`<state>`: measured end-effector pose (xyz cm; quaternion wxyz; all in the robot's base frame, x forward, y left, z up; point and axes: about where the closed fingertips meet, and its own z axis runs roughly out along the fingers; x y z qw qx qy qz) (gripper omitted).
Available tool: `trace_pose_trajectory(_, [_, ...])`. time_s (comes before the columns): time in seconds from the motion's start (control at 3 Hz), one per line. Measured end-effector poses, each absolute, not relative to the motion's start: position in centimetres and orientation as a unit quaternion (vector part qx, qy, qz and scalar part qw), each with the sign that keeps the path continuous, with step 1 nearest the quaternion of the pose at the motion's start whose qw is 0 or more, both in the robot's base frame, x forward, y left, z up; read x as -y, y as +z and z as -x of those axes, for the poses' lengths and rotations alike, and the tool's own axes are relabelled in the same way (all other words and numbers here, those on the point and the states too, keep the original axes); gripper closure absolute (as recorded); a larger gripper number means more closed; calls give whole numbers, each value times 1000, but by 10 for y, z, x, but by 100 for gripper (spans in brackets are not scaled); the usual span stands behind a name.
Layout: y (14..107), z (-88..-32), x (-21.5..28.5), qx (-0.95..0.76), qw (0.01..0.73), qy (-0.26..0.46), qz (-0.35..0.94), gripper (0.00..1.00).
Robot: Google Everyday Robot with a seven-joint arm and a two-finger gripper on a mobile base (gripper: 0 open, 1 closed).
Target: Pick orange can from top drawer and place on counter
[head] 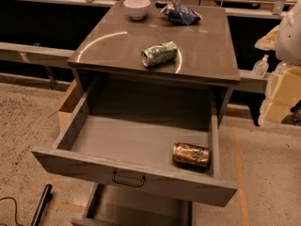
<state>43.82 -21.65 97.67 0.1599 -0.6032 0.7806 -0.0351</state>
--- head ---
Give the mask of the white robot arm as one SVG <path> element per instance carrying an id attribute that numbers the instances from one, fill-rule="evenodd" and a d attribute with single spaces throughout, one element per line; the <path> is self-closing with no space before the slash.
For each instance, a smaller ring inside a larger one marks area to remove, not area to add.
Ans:
<path id="1" fill-rule="evenodd" d="M 279 60 L 268 79 L 258 123 L 282 123 L 301 101 L 301 0 L 280 24 L 255 43 L 257 49 L 274 50 Z"/>

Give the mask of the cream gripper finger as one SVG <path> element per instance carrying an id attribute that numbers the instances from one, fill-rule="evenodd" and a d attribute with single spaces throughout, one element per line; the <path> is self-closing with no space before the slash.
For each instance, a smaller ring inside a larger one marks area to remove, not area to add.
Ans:
<path id="1" fill-rule="evenodd" d="M 275 51 L 277 32 L 278 26 L 275 26 L 265 36 L 261 37 L 256 41 L 255 47 L 263 51 Z"/>
<path id="2" fill-rule="evenodd" d="M 301 67 L 292 66 L 280 73 L 272 74 L 268 80 L 265 99 L 260 108 L 258 123 L 282 123 L 301 101 Z"/>

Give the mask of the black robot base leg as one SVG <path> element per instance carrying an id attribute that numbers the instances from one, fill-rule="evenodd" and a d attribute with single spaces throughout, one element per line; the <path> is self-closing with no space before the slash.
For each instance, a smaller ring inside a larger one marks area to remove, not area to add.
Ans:
<path id="1" fill-rule="evenodd" d="M 53 188 L 53 186 L 51 184 L 47 184 L 45 186 L 45 188 L 43 189 L 39 204 L 37 206 L 36 212 L 34 214 L 34 217 L 31 221 L 30 226 L 39 226 L 45 206 L 46 206 L 47 202 L 50 200 L 50 198 L 52 197 L 52 194 L 51 194 L 52 188 Z"/>

